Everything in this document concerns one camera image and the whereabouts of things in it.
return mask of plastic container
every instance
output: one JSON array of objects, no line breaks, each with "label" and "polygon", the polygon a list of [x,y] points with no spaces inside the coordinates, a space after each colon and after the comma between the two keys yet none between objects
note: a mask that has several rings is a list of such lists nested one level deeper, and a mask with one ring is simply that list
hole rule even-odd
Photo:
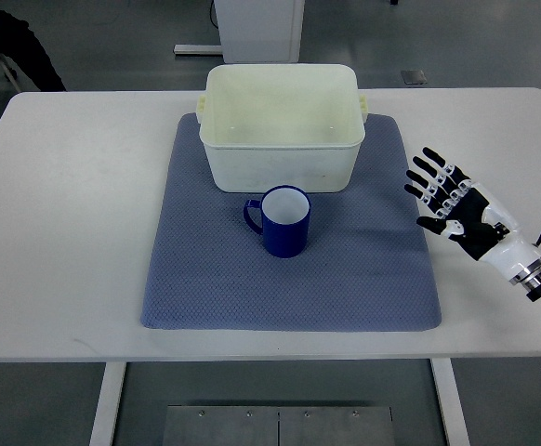
[{"label": "plastic container", "polygon": [[343,190],[365,137],[365,97],[343,65],[222,65],[199,99],[200,139],[217,186]]}]

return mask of table support beam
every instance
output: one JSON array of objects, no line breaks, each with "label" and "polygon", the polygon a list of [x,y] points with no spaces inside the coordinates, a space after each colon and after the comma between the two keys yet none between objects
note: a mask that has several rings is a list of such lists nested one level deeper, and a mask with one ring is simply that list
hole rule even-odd
[{"label": "table support beam", "polygon": [[89,446],[111,446],[124,386],[125,362],[107,362]]},{"label": "table support beam", "polygon": [[467,426],[450,358],[433,358],[431,370],[434,375],[448,444],[449,446],[469,446]]}]

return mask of person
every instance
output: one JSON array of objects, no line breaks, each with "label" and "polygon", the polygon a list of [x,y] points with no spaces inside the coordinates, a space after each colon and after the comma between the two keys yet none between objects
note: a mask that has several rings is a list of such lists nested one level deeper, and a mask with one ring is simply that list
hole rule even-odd
[{"label": "person", "polygon": [[41,91],[65,91],[29,23],[0,9],[0,53],[10,57]]}]

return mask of bin handle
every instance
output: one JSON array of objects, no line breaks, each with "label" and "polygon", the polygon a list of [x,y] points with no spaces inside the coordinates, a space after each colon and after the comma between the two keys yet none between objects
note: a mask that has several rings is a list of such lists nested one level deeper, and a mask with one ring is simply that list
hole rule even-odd
[{"label": "bin handle", "polygon": [[362,109],[362,120],[365,122],[367,120],[367,115],[369,114],[367,109],[367,98],[365,95],[360,95],[360,109]]},{"label": "bin handle", "polygon": [[203,120],[203,114],[205,113],[206,95],[200,95],[198,97],[198,103],[196,104],[196,119],[198,124]]}]

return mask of blue mat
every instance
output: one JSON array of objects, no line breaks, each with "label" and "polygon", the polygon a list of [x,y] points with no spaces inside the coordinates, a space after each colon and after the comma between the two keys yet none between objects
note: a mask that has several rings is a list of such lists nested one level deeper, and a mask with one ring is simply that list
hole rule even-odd
[{"label": "blue mat", "polygon": [[309,242],[268,254],[248,198],[213,181],[194,114],[182,117],[152,249],[141,322],[161,329],[420,331],[441,313],[395,121],[370,115],[351,181],[310,195]]}]

